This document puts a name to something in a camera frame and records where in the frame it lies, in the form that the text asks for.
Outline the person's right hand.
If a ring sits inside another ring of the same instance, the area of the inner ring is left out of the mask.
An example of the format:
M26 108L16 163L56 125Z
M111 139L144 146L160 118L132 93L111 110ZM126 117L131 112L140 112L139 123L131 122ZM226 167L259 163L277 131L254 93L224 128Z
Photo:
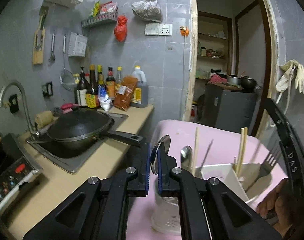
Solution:
M273 225L273 228L283 239L286 238L286 233L295 224L297 218L300 218L300 207L297 200L284 192L283 188L287 185L288 179L284 178L266 195L256 208L256 212L261 217L266 217L271 210L275 211L278 222Z

